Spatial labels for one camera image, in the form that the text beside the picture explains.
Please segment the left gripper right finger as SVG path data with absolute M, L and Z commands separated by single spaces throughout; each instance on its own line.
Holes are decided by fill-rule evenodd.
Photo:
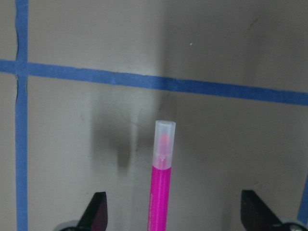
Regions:
M 241 222 L 246 231 L 278 231 L 283 226 L 253 190 L 241 192 Z

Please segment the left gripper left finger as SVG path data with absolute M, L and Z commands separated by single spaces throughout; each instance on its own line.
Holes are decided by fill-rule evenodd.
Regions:
M 77 224 L 82 231 L 106 231 L 107 196 L 106 192 L 96 192 Z

